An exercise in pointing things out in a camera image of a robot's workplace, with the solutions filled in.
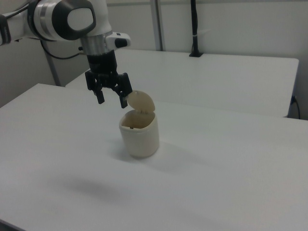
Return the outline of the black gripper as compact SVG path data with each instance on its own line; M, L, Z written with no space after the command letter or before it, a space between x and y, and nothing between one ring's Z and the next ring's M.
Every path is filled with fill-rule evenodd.
M115 51L101 55L87 55L90 70L85 73L88 90L93 91L98 103L105 102L102 86L117 93L121 108L128 106L127 97L132 93L132 86L127 73L117 74Z

